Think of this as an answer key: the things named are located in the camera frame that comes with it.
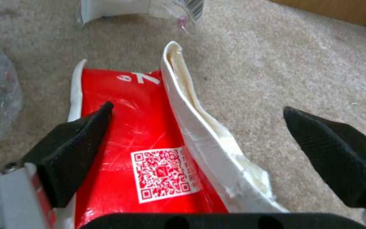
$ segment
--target wooden panel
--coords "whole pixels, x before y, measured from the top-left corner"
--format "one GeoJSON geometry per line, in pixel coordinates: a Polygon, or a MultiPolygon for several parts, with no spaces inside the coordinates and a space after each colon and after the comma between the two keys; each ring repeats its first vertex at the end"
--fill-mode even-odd
{"type": "Polygon", "coordinates": [[[366,25],[366,0],[270,0],[316,14],[366,25]]]}

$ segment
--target screw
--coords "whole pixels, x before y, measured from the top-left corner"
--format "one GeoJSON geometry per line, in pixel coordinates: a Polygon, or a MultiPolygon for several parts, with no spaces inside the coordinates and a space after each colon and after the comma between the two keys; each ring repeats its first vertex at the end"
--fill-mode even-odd
{"type": "Polygon", "coordinates": [[[15,161],[15,162],[8,163],[4,166],[4,168],[2,170],[2,174],[8,174],[10,172],[17,170],[18,168],[19,168],[18,162],[15,161]]]}

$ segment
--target red plastic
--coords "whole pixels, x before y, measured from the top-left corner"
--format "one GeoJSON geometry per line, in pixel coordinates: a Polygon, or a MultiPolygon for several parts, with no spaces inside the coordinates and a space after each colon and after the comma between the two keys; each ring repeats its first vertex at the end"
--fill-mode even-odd
{"type": "MultiPolygon", "coordinates": [[[[208,179],[184,150],[184,142],[171,111],[160,71],[143,75],[85,69],[82,88],[82,116],[99,109],[106,101],[114,103],[114,109],[100,152],[77,191],[76,229],[110,213],[227,212],[208,179]],[[144,150],[147,151],[146,156],[153,156],[148,150],[179,147],[183,147],[187,162],[193,165],[194,173],[200,180],[199,191],[139,203],[137,189],[148,184],[136,183],[131,160],[136,153],[131,154],[144,150]]],[[[159,177],[174,172],[169,165],[158,166],[154,171],[159,177]]]]}

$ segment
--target torn packaging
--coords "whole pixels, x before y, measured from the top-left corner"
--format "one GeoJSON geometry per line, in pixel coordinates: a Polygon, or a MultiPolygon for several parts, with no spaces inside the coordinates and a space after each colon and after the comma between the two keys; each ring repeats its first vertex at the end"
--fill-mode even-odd
{"type": "Polygon", "coordinates": [[[161,70],[148,74],[84,64],[74,71],[69,116],[85,116],[105,101],[117,116],[58,225],[80,228],[117,212],[286,212],[274,201],[268,174],[201,107],[176,42],[165,48],[161,70]]]}

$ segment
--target qr code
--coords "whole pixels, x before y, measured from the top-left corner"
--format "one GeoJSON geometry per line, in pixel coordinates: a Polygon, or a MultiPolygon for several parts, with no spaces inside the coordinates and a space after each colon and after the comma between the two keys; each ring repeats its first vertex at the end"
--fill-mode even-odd
{"type": "Polygon", "coordinates": [[[182,147],[132,152],[131,158],[139,203],[200,190],[193,161],[182,147]]]}

